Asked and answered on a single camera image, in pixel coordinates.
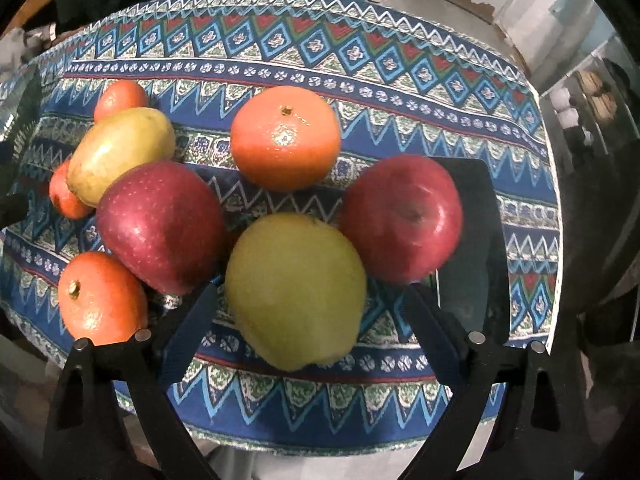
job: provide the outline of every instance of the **flower motif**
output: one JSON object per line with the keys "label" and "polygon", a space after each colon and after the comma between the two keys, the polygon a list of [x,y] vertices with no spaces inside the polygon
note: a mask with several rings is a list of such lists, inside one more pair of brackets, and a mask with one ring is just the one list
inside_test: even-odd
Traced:
{"label": "flower motif", "polygon": [[256,357],[256,353],[254,351],[253,348],[251,348],[251,346],[249,345],[249,343],[247,343],[244,346],[244,356],[245,357]]}
{"label": "flower motif", "polygon": [[244,32],[240,32],[239,34],[236,34],[232,41],[236,44],[239,45],[240,43],[242,43],[244,40],[246,40],[246,34]]}
{"label": "flower motif", "polygon": [[215,342],[216,342],[216,335],[211,330],[207,330],[207,333],[202,338],[202,341],[200,344],[202,346],[211,346]]}
{"label": "flower motif", "polygon": [[389,72],[393,72],[393,70],[395,70],[396,68],[398,68],[398,63],[396,63],[393,58],[391,57],[387,57],[382,64],[385,66],[385,68],[387,70],[389,70]]}
{"label": "flower motif", "polygon": [[285,39],[282,37],[282,34],[276,32],[267,43],[271,45],[271,48],[278,48],[279,46],[285,43]]}
{"label": "flower motif", "polygon": [[202,44],[210,43],[216,39],[216,33],[210,30],[202,37]]}
{"label": "flower motif", "polygon": [[180,31],[178,32],[178,34],[176,34],[174,37],[171,38],[171,42],[173,44],[178,44],[180,43],[182,40],[184,39],[184,32]]}
{"label": "flower motif", "polygon": [[495,97],[495,92],[491,90],[488,86],[485,86],[484,88],[482,88],[480,93],[482,94],[482,97],[484,97],[485,99],[490,100]]}
{"label": "flower motif", "polygon": [[398,359],[398,368],[403,372],[410,370],[412,364],[413,361],[408,355],[403,355]]}
{"label": "flower motif", "polygon": [[95,225],[92,225],[84,232],[84,237],[89,243],[95,242],[98,238],[98,231]]}
{"label": "flower motif", "polygon": [[351,83],[342,82],[340,83],[340,90],[346,94],[350,94],[355,90],[355,86]]}
{"label": "flower motif", "polygon": [[347,56],[352,61],[357,61],[364,57],[363,52],[360,50],[360,47],[357,45],[353,45],[349,50],[347,50]]}
{"label": "flower motif", "polygon": [[393,359],[390,355],[382,359],[382,362],[380,363],[380,368],[382,369],[383,372],[386,372],[386,373],[389,373],[395,367],[396,367],[396,360]]}
{"label": "flower motif", "polygon": [[351,354],[345,355],[338,361],[338,366],[347,372],[353,369],[354,364],[356,364],[356,359]]}
{"label": "flower motif", "polygon": [[465,86],[460,81],[458,81],[457,79],[454,79],[451,83],[449,83],[449,85],[456,92],[462,92],[465,89]]}
{"label": "flower motif", "polygon": [[427,358],[425,357],[424,354],[415,360],[415,367],[418,370],[424,370],[427,367],[427,364],[428,364]]}
{"label": "flower motif", "polygon": [[149,46],[150,44],[155,43],[157,39],[158,39],[158,35],[156,34],[155,31],[153,31],[144,39],[144,43],[146,46]]}
{"label": "flower motif", "polygon": [[423,66],[420,70],[418,70],[418,73],[416,75],[418,76],[418,79],[421,79],[425,83],[433,79],[433,74],[425,66]]}
{"label": "flower motif", "polygon": [[370,355],[365,355],[362,359],[358,361],[360,368],[362,368],[365,372],[370,372],[376,367],[376,362]]}
{"label": "flower motif", "polygon": [[315,38],[314,40],[309,41],[306,44],[306,47],[311,52],[320,52],[324,48],[324,43],[322,41],[318,40],[318,38]]}
{"label": "flower motif", "polygon": [[233,335],[228,335],[220,338],[220,348],[226,352],[237,352],[240,347],[238,338]]}

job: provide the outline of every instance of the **zigzag pattern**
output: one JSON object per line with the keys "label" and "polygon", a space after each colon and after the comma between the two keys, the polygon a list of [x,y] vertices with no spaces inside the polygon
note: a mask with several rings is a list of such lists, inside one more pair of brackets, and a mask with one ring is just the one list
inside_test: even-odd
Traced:
{"label": "zigzag pattern", "polygon": [[394,12],[375,4],[344,2],[342,0],[158,0],[147,4],[136,4],[119,12],[107,16],[81,31],[84,38],[84,50],[90,49],[92,40],[98,30],[111,23],[135,23],[148,19],[187,18],[188,16],[212,15],[222,10],[222,14],[238,13],[243,16],[248,13],[260,15],[269,11],[275,14],[286,12],[291,16],[308,14],[312,20],[324,20],[337,23],[347,22],[350,26],[359,26],[367,32],[379,28],[388,29],[387,37],[393,35],[400,41],[414,38],[423,40],[430,45],[441,48],[445,52],[457,55],[460,59],[491,69],[506,79],[527,86],[526,78],[513,65],[499,57],[499,54],[489,52],[490,46],[480,44],[477,40],[461,40],[457,34],[441,28],[420,18]]}

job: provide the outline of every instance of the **patterned tablecloth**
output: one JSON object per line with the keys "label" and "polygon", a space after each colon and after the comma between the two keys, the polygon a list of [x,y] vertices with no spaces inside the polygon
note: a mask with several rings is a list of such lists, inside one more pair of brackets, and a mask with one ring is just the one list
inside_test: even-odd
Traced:
{"label": "patterned tablecloth", "polygon": [[[487,46],[373,4],[160,0],[91,25],[32,66],[40,71],[42,106],[14,184],[31,208],[5,232],[0,292],[11,319],[60,364],[72,343],[58,313],[60,271],[79,251],[104,248],[93,218],[71,222],[54,211],[47,183],[118,78],[137,80],[169,115],[178,156],[218,193],[228,223],[282,210],[333,222],[341,190],[396,153],[484,160],[504,228],[512,341],[548,335],[559,215],[546,134],[524,76]],[[19,82],[1,86],[0,100]],[[327,181],[293,196],[247,183],[229,153],[236,111],[279,84],[318,92],[342,129],[342,153]],[[419,442],[450,392],[435,381],[402,319],[401,299],[370,280],[353,351],[330,367],[285,377],[246,345],[223,305],[169,398],[193,434],[245,449],[337,455]],[[126,388],[118,390],[132,409]],[[495,386],[486,416],[495,415],[501,395]]]}

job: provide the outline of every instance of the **floor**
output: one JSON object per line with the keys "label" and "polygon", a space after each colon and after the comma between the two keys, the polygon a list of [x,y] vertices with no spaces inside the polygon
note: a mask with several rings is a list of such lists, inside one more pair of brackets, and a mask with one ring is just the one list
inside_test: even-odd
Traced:
{"label": "floor", "polygon": [[505,42],[504,37],[493,25],[476,18],[470,12],[450,4],[446,0],[382,0],[382,4],[414,16],[420,16],[430,22],[447,25],[447,27],[486,43],[507,60],[516,62],[512,55],[512,47]]}

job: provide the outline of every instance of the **tangerine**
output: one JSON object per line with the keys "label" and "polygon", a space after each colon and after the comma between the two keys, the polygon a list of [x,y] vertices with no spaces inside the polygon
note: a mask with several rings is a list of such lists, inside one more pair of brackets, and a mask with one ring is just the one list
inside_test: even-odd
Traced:
{"label": "tangerine", "polygon": [[128,340],[146,328],[147,304],[140,282],[118,260],[103,252],[78,254],[58,283],[60,316],[75,338],[95,345]]}
{"label": "tangerine", "polygon": [[49,198],[53,202],[54,207],[60,211],[63,216],[71,218],[72,220],[79,220],[87,216],[94,208],[84,204],[66,185],[66,174],[69,171],[69,162],[70,160],[66,160],[53,172],[53,176],[49,182]]}
{"label": "tangerine", "polygon": [[94,121],[97,123],[121,110],[149,106],[145,89],[130,79],[121,79],[110,85],[95,105]]}
{"label": "tangerine", "polygon": [[334,111],[311,90],[276,86],[249,99],[231,124],[238,169],[266,189],[291,192],[331,170],[340,153]]}

